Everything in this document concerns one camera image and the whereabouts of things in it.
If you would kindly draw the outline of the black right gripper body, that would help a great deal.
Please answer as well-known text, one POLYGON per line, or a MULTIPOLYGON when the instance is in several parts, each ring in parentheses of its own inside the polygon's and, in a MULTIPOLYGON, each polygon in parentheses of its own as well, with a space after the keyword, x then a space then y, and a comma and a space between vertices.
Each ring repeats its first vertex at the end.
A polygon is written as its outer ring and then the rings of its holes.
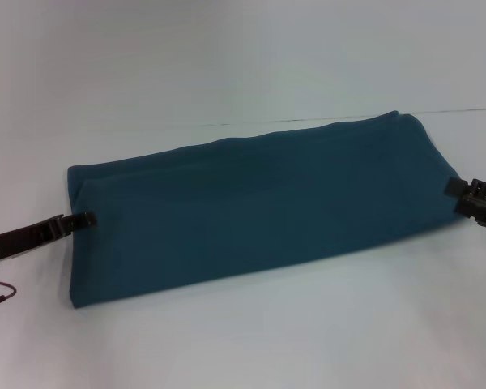
POLYGON ((486 228, 486 182, 474 179, 461 181, 456 212, 486 228))

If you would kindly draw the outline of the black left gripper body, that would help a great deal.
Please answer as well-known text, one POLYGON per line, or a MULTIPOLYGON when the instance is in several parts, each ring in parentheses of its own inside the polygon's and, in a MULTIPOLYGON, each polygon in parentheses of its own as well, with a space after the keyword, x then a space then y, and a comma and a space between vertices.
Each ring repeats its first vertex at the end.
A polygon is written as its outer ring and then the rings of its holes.
POLYGON ((71 234, 68 216, 54 216, 37 224, 0 234, 0 260, 35 250, 71 234))

